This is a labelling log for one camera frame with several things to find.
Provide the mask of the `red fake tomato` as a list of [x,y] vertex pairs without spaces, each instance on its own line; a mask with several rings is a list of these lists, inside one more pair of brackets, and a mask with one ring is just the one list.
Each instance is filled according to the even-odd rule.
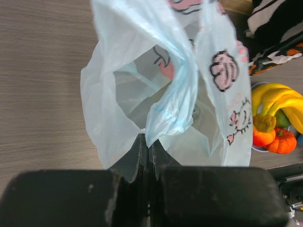
[[253,145],[264,147],[273,142],[276,137],[275,126],[276,117],[256,114],[253,117]]

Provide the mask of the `yellow fake banana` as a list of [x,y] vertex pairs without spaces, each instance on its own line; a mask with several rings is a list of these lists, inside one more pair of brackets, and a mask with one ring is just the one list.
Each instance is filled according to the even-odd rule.
[[303,133],[303,98],[291,95],[284,95],[277,99],[269,108],[267,115],[275,116],[276,112],[282,109],[293,127]]
[[265,109],[268,110],[276,100],[284,95],[303,97],[292,88],[280,83],[258,83],[251,91],[252,115],[257,114],[258,108],[264,100],[269,100],[269,104],[265,105]]

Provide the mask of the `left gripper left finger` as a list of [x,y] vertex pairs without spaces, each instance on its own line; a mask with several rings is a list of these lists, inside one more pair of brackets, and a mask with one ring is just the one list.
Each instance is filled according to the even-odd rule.
[[106,170],[36,170],[11,179],[0,198],[3,227],[144,227],[148,148],[139,134]]

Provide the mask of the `orange fake pumpkin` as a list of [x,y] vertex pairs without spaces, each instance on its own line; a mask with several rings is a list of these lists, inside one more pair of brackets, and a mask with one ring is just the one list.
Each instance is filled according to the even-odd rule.
[[297,140],[291,131],[275,127],[276,136],[273,142],[265,146],[268,152],[289,154],[296,148]]

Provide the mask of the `light blue plastic bag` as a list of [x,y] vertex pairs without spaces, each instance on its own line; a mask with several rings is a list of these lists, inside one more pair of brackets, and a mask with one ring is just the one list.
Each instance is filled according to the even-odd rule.
[[217,0],[93,0],[86,130],[109,168],[143,134],[180,164],[248,166],[248,51]]

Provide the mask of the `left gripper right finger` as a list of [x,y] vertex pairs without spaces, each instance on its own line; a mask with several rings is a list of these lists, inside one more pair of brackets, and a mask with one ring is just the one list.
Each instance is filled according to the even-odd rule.
[[289,221],[265,169],[182,166],[155,142],[149,171],[153,227],[285,227]]

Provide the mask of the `green fake lime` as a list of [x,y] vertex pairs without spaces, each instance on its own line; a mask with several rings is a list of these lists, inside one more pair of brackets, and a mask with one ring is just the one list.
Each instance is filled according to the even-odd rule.
[[276,127],[288,128],[291,125],[289,119],[281,109],[279,109],[276,112],[275,117],[276,117]]

